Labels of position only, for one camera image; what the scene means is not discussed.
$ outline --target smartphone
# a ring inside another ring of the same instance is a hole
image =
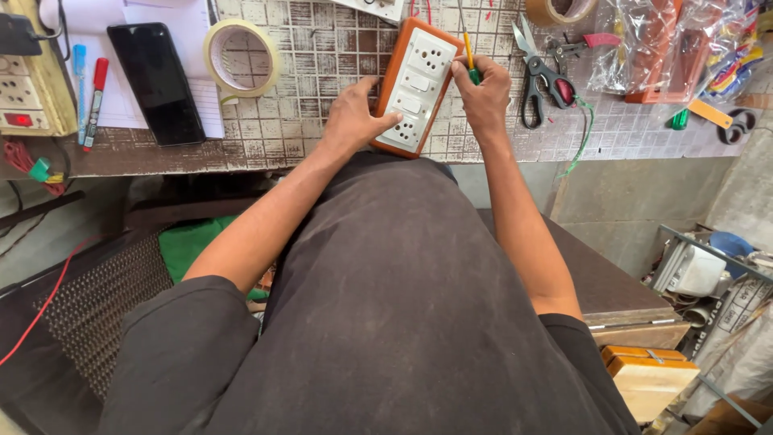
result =
[[[159,146],[206,140],[169,29],[163,23],[108,26],[118,60]]]

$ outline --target white plastic container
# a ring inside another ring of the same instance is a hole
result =
[[[685,295],[709,296],[717,286],[727,262],[692,245],[684,252],[679,268],[666,288]]]

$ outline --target yellow screwdriver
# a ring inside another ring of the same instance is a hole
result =
[[[474,84],[481,83],[481,73],[478,68],[472,62],[472,50],[470,49],[470,35],[467,34],[467,26],[465,25],[465,11],[461,8],[461,0],[459,0],[459,16],[461,16],[461,30],[465,33],[465,50],[467,50],[467,69],[470,73],[470,80]]]

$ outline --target black t-shirt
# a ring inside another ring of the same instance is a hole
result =
[[[218,276],[143,303],[99,433],[641,433],[585,324],[535,314],[426,159],[358,153],[341,170],[259,329]]]

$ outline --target green wire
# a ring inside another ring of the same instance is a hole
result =
[[[578,149],[577,154],[574,155],[574,158],[572,159],[572,163],[567,168],[567,172],[562,173],[557,178],[561,178],[562,176],[567,176],[569,175],[570,172],[572,172],[574,167],[577,165],[577,161],[580,159],[580,156],[582,156],[582,152],[585,150],[585,146],[587,145],[588,139],[591,138],[591,130],[593,128],[593,118],[594,118],[593,105],[583,101],[583,99],[580,98],[580,95],[574,95],[574,99],[577,101],[577,103],[580,106],[587,108],[589,111],[591,111],[591,123],[587,127],[585,136],[583,136],[582,138],[582,144],[580,144],[580,149]]]

